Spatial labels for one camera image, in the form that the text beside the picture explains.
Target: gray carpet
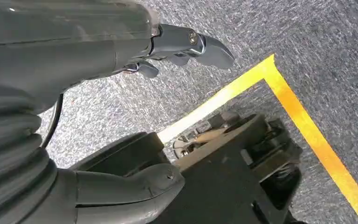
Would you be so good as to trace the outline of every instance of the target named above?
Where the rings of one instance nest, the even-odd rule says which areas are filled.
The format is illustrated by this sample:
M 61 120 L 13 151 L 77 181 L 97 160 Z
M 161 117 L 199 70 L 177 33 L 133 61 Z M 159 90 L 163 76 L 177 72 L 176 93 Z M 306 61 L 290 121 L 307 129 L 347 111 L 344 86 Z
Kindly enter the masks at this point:
M 358 182 L 358 0 L 145 0 L 162 22 L 222 40 L 234 68 L 190 62 L 161 69 L 153 80 L 120 74 L 86 82 L 65 96 L 48 150 L 68 167 L 108 142 L 138 131 L 160 131 L 179 120 L 272 53 L 303 106 Z M 304 180 L 294 216 L 311 224 L 352 224 L 358 217 L 288 118 L 259 83 L 220 110 L 280 117 L 304 148 Z M 51 112 L 44 113 L 45 133 Z

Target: yellow tape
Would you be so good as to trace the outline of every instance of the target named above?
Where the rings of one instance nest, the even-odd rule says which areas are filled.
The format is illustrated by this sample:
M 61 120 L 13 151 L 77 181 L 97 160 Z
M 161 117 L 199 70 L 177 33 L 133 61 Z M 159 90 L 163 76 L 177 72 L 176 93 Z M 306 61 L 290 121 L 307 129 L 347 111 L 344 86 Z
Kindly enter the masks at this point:
M 230 84 L 219 90 L 213 97 L 209 98 L 205 103 L 197 109 L 189 113 L 184 118 L 175 122 L 165 130 L 158 133 L 158 137 L 163 143 L 169 142 L 186 129 L 197 123 L 208 114 L 223 106 L 227 101 L 238 96 L 246 89 L 263 79 L 262 70 L 265 68 L 265 62 L 261 62 L 245 74 L 236 78 Z
M 268 73 L 264 76 L 265 81 L 358 215 L 358 184 L 275 67 L 274 56 L 270 56 L 266 61 Z
M 318 127 L 297 99 L 274 64 L 274 55 L 253 67 L 248 72 L 218 91 L 213 97 L 193 112 L 158 133 L 162 142 L 169 142 L 194 123 L 206 117 L 227 101 L 238 96 L 249 87 L 265 79 L 282 106 L 293 120 L 309 146 L 326 168 L 333 181 L 341 190 L 358 215 L 358 184 L 342 164 Z

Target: wire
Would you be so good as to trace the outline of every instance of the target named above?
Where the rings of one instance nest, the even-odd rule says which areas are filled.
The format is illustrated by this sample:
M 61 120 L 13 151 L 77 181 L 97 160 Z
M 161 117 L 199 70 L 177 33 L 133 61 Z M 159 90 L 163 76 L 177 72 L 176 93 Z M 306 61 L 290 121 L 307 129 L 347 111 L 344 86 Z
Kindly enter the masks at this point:
M 48 126 L 48 133 L 46 135 L 46 138 L 43 140 L 41 144 L 42 148 L 46 148 L 51 138 L 53 137 L 53 134 L 58 126 L 58 122 L 60 121 L 63 102 L 64 102 L 64 94 L 61 93 L 60 96 L 58 97 L 57 102 L 55 103 L 54 113 L 50 121 L 50 125 Z

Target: metal bolt head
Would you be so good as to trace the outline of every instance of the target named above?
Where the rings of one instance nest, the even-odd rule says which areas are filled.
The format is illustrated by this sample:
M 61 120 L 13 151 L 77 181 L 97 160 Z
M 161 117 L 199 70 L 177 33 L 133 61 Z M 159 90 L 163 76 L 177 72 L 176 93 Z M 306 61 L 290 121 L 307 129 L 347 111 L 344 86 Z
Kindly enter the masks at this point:
M 191 45 L 196 45 L 198 42 L 198 35 L 193 30 L 189 33 L 189 40 Z

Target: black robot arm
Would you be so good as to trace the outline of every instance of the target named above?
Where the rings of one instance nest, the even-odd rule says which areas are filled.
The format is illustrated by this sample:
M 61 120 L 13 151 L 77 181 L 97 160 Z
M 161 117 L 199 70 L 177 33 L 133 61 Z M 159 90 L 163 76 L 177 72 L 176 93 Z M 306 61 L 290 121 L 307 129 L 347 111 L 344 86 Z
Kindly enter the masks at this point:
M 0 0 L 0 224 L 155 219 L 184 185 L 176 167 L 131 177 L 59 169 L 40 147 L 36 114 L 83 80 L 122 71 L 153 77 L 158 69 L 145 60 L 191 57 L 224 69 L 234 61 L 216 39 L 158 24 L 131 1 Z

